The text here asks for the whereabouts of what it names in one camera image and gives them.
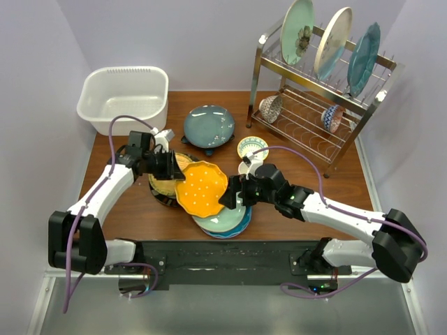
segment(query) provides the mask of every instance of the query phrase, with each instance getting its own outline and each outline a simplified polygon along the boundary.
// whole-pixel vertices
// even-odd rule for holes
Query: floral pattern
[[[300,29],[298,32],[298,38],[295,41],[296,55],[302,57],[309,47],[310,36],[312,31],[309,26],[305,26],[304,29]]]

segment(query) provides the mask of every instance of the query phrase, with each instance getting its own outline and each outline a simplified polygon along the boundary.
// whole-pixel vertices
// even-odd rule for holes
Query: metal dish rack
[[[324,29],[314,27],[308,50],[294,66],[282,58],[279,34],[284,18],[275,23],[258,41],[247,128],[252,120],[266,126],[270,131],[297,144],[304,150],[325,161],[328,166],[323,173],[329,177],[354,142],[374,111],[380,106],[391,87],[402,74],[404,65],[386,58],[385,52],[377,55],[372,76],[363,92],[352,98],[348,95],[347,70],[352,51],[356,46],[350,40],[345,44],[345,53],[337,62],[332,75],[320,81],[314,73],[314,60]],[[277,38],[264,50],[269,40]],[[264,66],[281,75],[277,94],[283,98],[283,107],[278,119],[269,124],[259,110],[254,112],[258,81]],[[346,109],[342,122],[334,134],[327,132],[321,122],[322,113],[331,105],[338,104]]]

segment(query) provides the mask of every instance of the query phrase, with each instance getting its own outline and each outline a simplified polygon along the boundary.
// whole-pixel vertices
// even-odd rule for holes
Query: white wall
[[[293,0],[57,0],[91,68],[152,65],[170,90],[250,90],[260,35]],[[316,24],[342,7],[357,40],[375,20],[386,36],[404,0],[314,0]],[[277,89],[264,71],[260,89]]]
[[[55,0],[0,11],[0,334],[24,334],[47,266],[47,220],[79,196],[92,140],[76,103],[90,69]]]
[[[432,335],[447,329],[446,11],[406,1],[384,43],[405,73],[361,134],[383,210],[406,212],[428,243],[414,279]]]

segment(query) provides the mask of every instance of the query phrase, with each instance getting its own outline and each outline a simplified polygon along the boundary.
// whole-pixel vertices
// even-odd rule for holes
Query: tabletop
[[[272,92],[258,92],[257,101],[272,95]],[[250,135],[263,138],[269,145],[286,145],[298,149],[268,132],[263,125],[254,122],[251,128],[245,127],[249,92],[245,91],[198,91],[170,92],[168,95],[168,120],[165,129],[173,129],[175,137],[170,148],[191,154],[200,160],[217,164],[227,176],[237,174],[240,158],[236,148],[238,142]],[[221,105],[227,108],[235,119],[235,139],[216,149],[212,156],[206,156],[203,150],[190,144],[182,144],[183,122],[187,114],[200,105]],[[127,137],[113,137],[115,148],[126,144]],[[307,154],[320,171],[325,164],[315,156]],[[101,176],[105,164],[110,158],[108,138],[97,134],[81,196]],[[316,190],[318,178],[312,168],[301,158],[284,150],[270,150],[266,163],[275,164],[290,184],[306,186]],[[324,195],[327,198],[344,202],[354,207],[372,210],[365,178],[362,172],[357,150],[353,145],[347,151],[330,178],[323,178]],[[103,224],[106,239],[124,238],[134,240],[206,240],[206,235],[181,207],[168,207],[158,202],[149,189],[148,176],[139,177],[112,208]],[[316,223],[303,223],[289,219],[278,213],[271,204],[259,203],[253,207],[253,216],[249,227],[234,239],[242,240],[287,240],[320,239],[333,237],[350,239],[350,236]]]

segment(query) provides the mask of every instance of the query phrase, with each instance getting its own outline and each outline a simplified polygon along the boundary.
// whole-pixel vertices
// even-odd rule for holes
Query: gray floor
[[[86,278],[66,315],[55,283],[42,333],[49,334],[415,334],[400,284],[366,278],[329,301],[270,286],[174,285],[130,303],[116,278]]]

